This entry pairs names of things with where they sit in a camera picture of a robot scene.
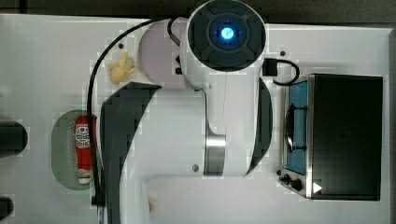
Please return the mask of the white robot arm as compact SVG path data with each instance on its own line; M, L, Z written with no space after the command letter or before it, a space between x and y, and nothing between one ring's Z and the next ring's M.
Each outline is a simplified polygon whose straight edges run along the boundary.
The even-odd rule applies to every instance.
M242 176L268 150L266 30L237 0L195 9L180 37L184 89L130 82L102 104L106 224L149 224L147 182L159 175Z

